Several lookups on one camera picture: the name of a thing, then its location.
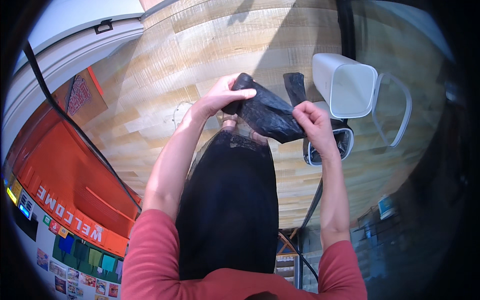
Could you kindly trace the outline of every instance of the black cable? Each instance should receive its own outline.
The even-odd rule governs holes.
[[[107,169],[115,176],[115,178],[118,180],[120,183],[120,186],[123,188],[123,190],[127,193],[128,197],[130,200],[135,204],[135,206],[142,211],[142,208],[138,203],[134,200],[132,195],[130,195],[130,192],[128,191],[127,187],[123,183],[123,181],[120,179],[118,174],[115,172],[113,167],[110,165],[110,163],[107,161],[105,156],[100,152],[100,150],[95,146],[95,144],[92,143],[92,141],[88,138],[88,136],[84,133],[84,131],[67,115],[66,112],[61,109],[60,105],[58,105],[55,100],[53,100],[52,94],[48,90],[47,84],[45,83],[45,80],[43,79],[42,72],[40,71],[40,68],[38,67],[38,63],[35,58],[35,54],[33,53],[32,46],[30,46],[30,43],[27,41],[25,47],[24,47],[24,52],[25,56],[27,56],[28,62],[30,63],[30,66],[32,67],[33,73],[35,74],[36,80],[38,81],[38,84],[40,85],[40,88],[43,91],[43,94],[47,98],[47,101],[52,105],[52,107],[59,113],[74,129],[75,131],[81,136],[81,138],[84,140],[84,142],[90,147],[90,149],[93,151],[93,153],[100,158],[104,165],[107,167]]]
[[[312,268],[312,266],[307,262],[307,260],[305,259],[305,257],[303,257],[303,255],[300,253],[300,251],[297,249],[297,247],[295,247],[295,245],[293,244],[292,240],[291,240],[288,236],[286,236],[286,234],[284,234],[281,229],[279,229],[278,232],[280,232],[280,234],[292,245],[293,250],[295,250],[295,252],[300,256],[300,258],[302,259],[302,261],[307,265],[307,267],[308,267],[308,268],[310,269],[310,271],[313,273],[313,276],[315,276],[315,279],[317,279],[317,282],[318,282],[318,275],[317,275],[317,273],[316,273],[315,270]]]

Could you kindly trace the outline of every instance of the sticker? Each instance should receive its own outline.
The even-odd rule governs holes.
[[[80,275],[80,272],[78,272],[77,270],[68,268],[68,274],[67,274],[68,283],[77,287],[79,275]]]
[[[43,223],[45,223],[45,225],[47,226],[50,226],[50,221],[52,220],[51,217],[47,216],[47,215],[44,215],[43,216]]]
[[[13,201],[15,205],[17,205],[18,199],[15,197],[15,195],[12,193],[10,188],[7,188],[7,194],[10,196],[10,199]]]
[[[59,264],[57,264],[54,261],[50,261],[50,272],[58,275],[58,277],[61,277],[61,278],[67,277],[67,270],[65,268],[62,268]]]
[[[67,283],[65,280],[60,279],[55,276],[55,289],[60,293],[66,294],[67,293]]]
[[[25,190],[22,190],[20,193],[18,208],[29,220],[32,219],[32,211],[34,206],[35,202],[33,201],[32,197],[30,197]]]
[[[107,291],[107,283],[97,278],[95,293],[105,295],[106,291]]]
[[[48,254],[41,251],[40,248],[36,249],[36,264],[48,271]]]
[[[57,221],[52,219],[50,221],[50,225],[48,226],[48,229],[54,234],[58,234],[60,227],[61,227],[60,224]]]
[[[12,184],[12,193],[13,195],[18,199],[20,197],[20,192],[22,191],[22,186],[18,182],[18,180],[15,180]]]
[[[59,230],[59,236],[65,239],[67,238],[67,234],[68,234],[68,230],[65,227],[61,226]]]
[[[119,285],[110,283],[108,286],[108,296],[109,297],[118,297],[119,296]]]
[[[80,283],[88,285],[90,287],[95,287],[95,277],[80,273]]]

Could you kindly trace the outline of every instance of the black skirt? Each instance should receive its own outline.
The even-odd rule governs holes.
[[[278,198],[270,147],[220,131],[197,153],[176,227],[180,280],[220,268],[273,273]]]

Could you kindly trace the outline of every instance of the poster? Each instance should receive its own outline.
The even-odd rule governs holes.
[[[84,289],[75,287],[75,295],[77,295],[78,297],[83,297],[84,296]]]
[[[80,272],[78,272],[77,270],[68,268],[68,283],[77,287],[79,275]]]
[[[76,297],[83,297],[84,296],[84,290],[82,288],[73,286],[71,284],[68,285],[68,293],[75,295]]]
[[[90,287],[95,287],[95,277],[80,273],[80,283],[88,285]]]
[[[40,248],[36,249],[36,264],[48,271],[48,255],[41,251]]]
[[[118,297],[119,296],[119,285],[110,283],[108,286],[108,296],[109,297]]]
[[[68,292],[69,292],[69,293],[72,293],[72,294],[75,294],[75,286],[69,284],[69,285],[68,285]]]
[[[65,280],[60,279],[55,276],[55,289],[59,291],[60,293],[67,293],[67,283]]]
[[[50,272],[57,274],[61,278],[67,277],[67,270],[54,261],[50,261]]]
[[[103,280],[97,279],[95,293],[105,295],[106,291],[107,291],[107,283]]]
[[[60,224],[57,221],[52,219],[50,221],[50,225],[49,225],[48,229],[56,235],[56,234],[58,234],[58,232],[60,230]]]

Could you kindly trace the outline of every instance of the door frame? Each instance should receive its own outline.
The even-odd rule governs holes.
[[[36,58],[50,91],[55,91],[78,72],[107,57],[119,46],[139,38],[144,31],[138,18],[116,21],[113,30],[96,34],[88,28],[51,45]],[[45,100],[30,64],[24,65],[12,79],[5,101],[1,162],[18,132]]]

